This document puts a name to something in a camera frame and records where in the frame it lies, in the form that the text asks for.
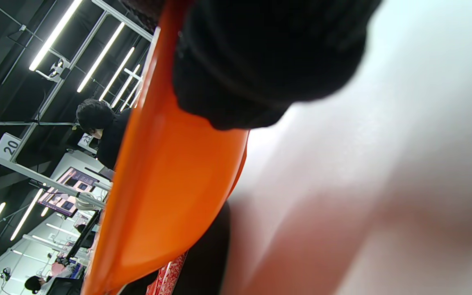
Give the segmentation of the person's right hand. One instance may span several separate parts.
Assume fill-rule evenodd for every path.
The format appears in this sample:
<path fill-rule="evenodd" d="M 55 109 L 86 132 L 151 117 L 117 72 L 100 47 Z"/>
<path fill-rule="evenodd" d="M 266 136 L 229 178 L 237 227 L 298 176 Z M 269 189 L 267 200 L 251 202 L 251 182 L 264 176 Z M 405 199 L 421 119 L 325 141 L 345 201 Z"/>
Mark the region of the person's right hand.
<path fill-rule="evenodd" d="M 355 75 L 380 0 L 185 0 L 172 69 L 178 107 L 214 129 L 275 125 Z"/>

